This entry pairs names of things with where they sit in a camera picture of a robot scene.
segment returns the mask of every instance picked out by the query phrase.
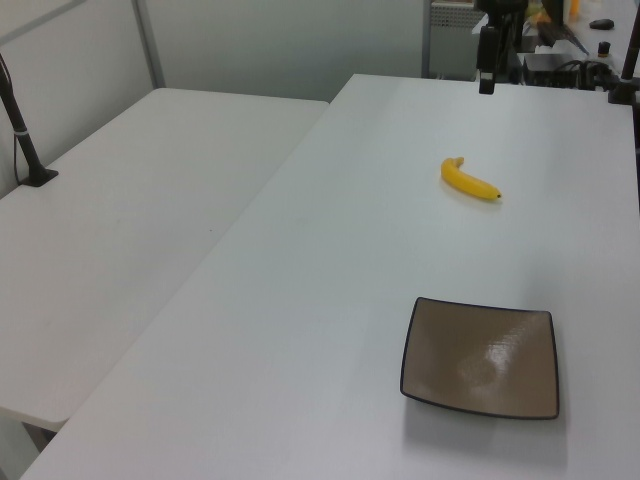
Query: cable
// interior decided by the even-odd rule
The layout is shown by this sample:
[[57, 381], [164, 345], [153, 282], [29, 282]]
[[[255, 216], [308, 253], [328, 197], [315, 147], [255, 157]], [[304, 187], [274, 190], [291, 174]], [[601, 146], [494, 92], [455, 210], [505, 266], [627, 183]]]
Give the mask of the cable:
[[582, 62], [581, 62], [580, 60], [570, 60], [570, 61], [568, 61], [568, 62], [566, 62], [566, 63], [563, 63], [563, 64], [562, 64], [562, 65], [560, 65], [558, 68], [556, 68], [556, 69], [553, 71], [553, 73], [556, 73], [556, 72], [558, 72], [558, 71], [562, 70], [563, 68], [568, 67], [569, 65], [572, 65], [572, 66], [575, 68], [575, 66], [580, 66], [580, 65], [582, 65]]
[[503, 64], [503, 62], [507, 62], [507, 56], [509, 54], [509, 48], [504, 48], [505, 45], [513, 45], [513, 41], [515, 40], [516, 37], [516, 32], [515, 29], [511, 28], [511, 25], [514, 23], [514, 19], [513, 16], [511, 16], [509, 18], [509, 21], [505, 24], [502, 25], [503, 30], [502, 30], [502, 35], [500, 38], [500, 41], [498, 43], [498, 60], [496, 63], [496, 69], [500, 69], [500, 66]]
[[609, 65], [607, 65], [605, 62], [599, 62], [599, 61], [597, 61], [597, 60], [586, 60], [586, 61], [584, 62], [584, 64], [585, 64], [585, 65], [589, 65], [590, 63], [592, 63], [592, 64], [594, 64], [594, 65], [603, 65], [603, 66], [605, 66], [605, 67], [609, 68]]
[[0, 65], [2, 66], [2, 71], [4, 75], [7, 77], [7, 80], [9, 80], [9, 88], [11, 88], [11, 91], [13, 92], [13, 81], [11, 80], [11, 74], [9, 73], [9, 69], [7, 68], [7, 64], [4, 62], [4, 58], [2, 58], [1, 53], [0, 53]]
[[13, 175], [16, 177], [18, 186], [22, 185], [18, 178], [18, 136], [15, 133], [13, 134]]
[[[5, 77], [7, 77], [7, 80], [9, 81], [9, 88], [13, 92], [13, 80], [11, 80], [9, 68], [7, 68], [7, 64], [5, 63], [1, 53], [0, 66], [2, 67], [2, 73], [5, 75]], [[13, 134], [13, 175], [16, 177], [16, 183], [18, 184], [18, 186], [22, 185], [22, 182], [20, 182], [20, 179], [18, 178], [18, 137], [16, 136], [15, 132]]]

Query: black device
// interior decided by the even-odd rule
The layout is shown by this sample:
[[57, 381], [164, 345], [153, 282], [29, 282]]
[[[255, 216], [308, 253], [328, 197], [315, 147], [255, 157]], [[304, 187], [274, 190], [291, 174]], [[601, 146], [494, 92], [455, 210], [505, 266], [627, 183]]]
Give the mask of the black device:
[[589, 28], [593, 30], [611, 30], [615, 26], [613, 20], [608, 18], [601, 18], [600, 20], [594, 20], [589, 24]]
[[569, 2], [571, 0], [542, 0], [542, 6], [551, 21], [538, 23], [536, 26], [538, 36], [545, 45], [550, 47], [553, 47], [558, 40], [568, 40], [589, 55], [589, 51], [576, 38], [571, 29], [565, 25], [566, 19], [563, 13], [565, 1]]
[[578, 65], [566, 54], [538, 53], [524, 57], [524, 80], [535, 87], [573, 88], [578, 81]]
[[540, 22], [538, 23], [538, 37], [545, 45], [553, 47], [558, 40], [568, 40], [578, 47], [585, 54], [589, 54], [589, 51], [578, 40], [569, 27], [566, 25], [558, 25], [553, 22]]
[[519, 83], [520, 62], [515, 48], [522, 44], [524, 12], [528, 0], [475, 0], [475, 8], [489, 21], [480, 30], [476, 68], [480, 71], [480, 93], [491, 95], [496, 79]]
[[4, 108], [7, 110], [9, 120], [13, 126], [13, 133], [18, 139], [20, 148], [22, 148], [24, 153], [24, 158], [29, 165], [29, 177], [23, 180], [22, 184], [29, 185], [31, 187], [40, 187], [58, 175], [58, 172], [44, 168], [38, 158], [36, 149], [31, 141], [31, 136], [29, 135], [29, 130], [27, 130], [27, 126], [22, 118], [22, 113], [18, 108], [16, 98], [13, 95], [11, 77], [2, 55], [0, 55], [0, 67], [0, 97], [2, 97], [2, 103], [4, 104]]
[[549, 15], [551, 23], [558, 26], [564, 25], [564, 1], [565, 0], [542, 0], [542, 6]]

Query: yellow banana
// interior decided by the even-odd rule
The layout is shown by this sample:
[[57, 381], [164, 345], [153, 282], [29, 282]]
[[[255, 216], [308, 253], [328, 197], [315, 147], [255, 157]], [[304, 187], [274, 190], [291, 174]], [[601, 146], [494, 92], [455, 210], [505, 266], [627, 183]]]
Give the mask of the yellow banana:
[[460, 165], [463, 163], [464, 158], [462, 157], [447, 158], [440, 167], [442, 178], [452, 187], [475, 197], [486, 200], [497, 200], [502, 197], [500, 190], [493, 185], [461, 172]]

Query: brown plate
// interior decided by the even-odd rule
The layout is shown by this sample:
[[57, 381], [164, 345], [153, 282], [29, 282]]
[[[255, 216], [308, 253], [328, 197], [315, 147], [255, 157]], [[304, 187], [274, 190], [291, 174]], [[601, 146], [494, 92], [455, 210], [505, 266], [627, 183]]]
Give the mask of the brown plate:
[[463, 412], [556, 418], [560, 399], [551, 314], [418, 298], [400, 391]]

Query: white tabletop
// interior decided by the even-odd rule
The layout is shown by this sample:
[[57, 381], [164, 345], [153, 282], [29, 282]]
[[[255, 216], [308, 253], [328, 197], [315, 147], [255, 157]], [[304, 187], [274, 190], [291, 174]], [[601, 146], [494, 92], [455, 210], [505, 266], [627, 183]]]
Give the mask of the white tabletop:
[[[639, 230], [605, 94], [356, 76], [23, 480], [634, 478]], [[403, 397], [418, 296], [551, 311], [560, 417]]]
[[0, 201], [0, 414], [57, 430], [326, 108], [158, 90]]

